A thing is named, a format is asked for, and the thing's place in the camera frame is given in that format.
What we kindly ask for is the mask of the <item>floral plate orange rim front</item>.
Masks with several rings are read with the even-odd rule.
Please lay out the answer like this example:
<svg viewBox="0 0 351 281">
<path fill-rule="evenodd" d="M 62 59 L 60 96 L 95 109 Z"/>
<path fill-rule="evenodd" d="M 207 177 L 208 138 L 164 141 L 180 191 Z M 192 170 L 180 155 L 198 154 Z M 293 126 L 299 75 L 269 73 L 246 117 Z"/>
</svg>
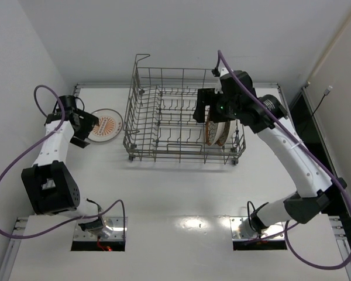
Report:
<svg viewBox="0 0 351 281">
<path fill-rule="evenodd" d="M 210 118 L 207 118 L 206 128 L 205 128 L 205 141 L 208 146 L 214 145 L 217 140 L 221 137 L 224 123 L 214 123 Z"/>
</svg>

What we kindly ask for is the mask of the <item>floral plate orange rim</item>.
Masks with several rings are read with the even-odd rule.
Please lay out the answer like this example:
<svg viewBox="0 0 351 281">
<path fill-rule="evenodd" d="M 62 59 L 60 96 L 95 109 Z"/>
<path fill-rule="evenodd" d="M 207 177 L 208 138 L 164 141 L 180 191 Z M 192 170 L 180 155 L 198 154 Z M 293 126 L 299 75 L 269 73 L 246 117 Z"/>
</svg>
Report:
<svg viewBox="0 0 351 281">
<path fill-rule="evenodd" d="M 208 146 L 214 145 L 217 140 L 221 137 L 224 123 L 214 123 L 210 118 L 207 118 L 206 128 L 205 128 L 205 141 Z"/>
<path fill-rule="evenodd" d="M 224 124 L 221 136 L 216 141 L 218 146 L 223 146 L 233 135 L 236 130 L 236 121 L 227 121 Z"/>
</svg>

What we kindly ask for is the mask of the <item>orange sunburst glass plate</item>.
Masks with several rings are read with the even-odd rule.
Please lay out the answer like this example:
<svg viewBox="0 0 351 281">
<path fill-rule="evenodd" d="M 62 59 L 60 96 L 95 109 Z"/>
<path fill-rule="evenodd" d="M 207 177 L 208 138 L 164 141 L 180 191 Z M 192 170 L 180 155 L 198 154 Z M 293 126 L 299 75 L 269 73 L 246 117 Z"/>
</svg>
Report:
<svg viewBox="0 0 351 281">
<path fill-rule="evenodd" d="M 119 135 L 123 127 L 123 118 L 118 111 L 102 108 L 93 111 L 92 114 L 99 119 L 99 124 L 95 125 L 88 135 L 89 141 L 104 143 Z"/>
</svg>

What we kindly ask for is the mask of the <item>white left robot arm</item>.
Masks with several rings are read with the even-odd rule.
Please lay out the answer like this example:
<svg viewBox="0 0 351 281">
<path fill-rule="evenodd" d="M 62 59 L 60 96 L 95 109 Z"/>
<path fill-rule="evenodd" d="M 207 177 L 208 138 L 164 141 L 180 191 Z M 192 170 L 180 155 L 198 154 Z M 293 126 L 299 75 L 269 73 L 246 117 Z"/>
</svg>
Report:
<svg viewBox="0 0 351 281">
<path fill-rule="evenodd" d="M 32 167 L 23 169 L 21 179 L 37 215 L 77 218 L 82 231 L 102 236 L 106 228 L 102 207 L 81 196 L 66 166 L 69 145 L 85 148 L 85 139 L 98 124 L 96 116 L 80 109 L 48 114 L 44 125 L 47 139 Z"/>
</svg>

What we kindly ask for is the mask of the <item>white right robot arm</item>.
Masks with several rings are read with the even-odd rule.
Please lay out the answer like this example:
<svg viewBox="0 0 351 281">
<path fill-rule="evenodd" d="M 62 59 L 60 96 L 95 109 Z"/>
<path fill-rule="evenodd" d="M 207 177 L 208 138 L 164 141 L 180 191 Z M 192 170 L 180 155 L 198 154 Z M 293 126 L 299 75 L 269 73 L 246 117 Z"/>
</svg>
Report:
<svg viewBox="0 0 351 281">
<path fill-rule="evenodd" d="M 260 107 L 236 84 L 227 69 L 212 70 L 218 77 L 214 88 L 200 88 L 193 118 L 201 123 L 205 108 L 209 120 L 225 123 L 239 120 L 248 126 L 277 156 L 292 178 L 296 191 L 286 198 L 265 203 L 243 223 L 247 234 L 259 234 L 269 226 L 288 220 L 306 224 L 323 211 L 339 190 L 331 177 L 302 150 L 303 144 L 288 118 L 282 103 L 273 95 L 259 97 Z"/>
</svg>

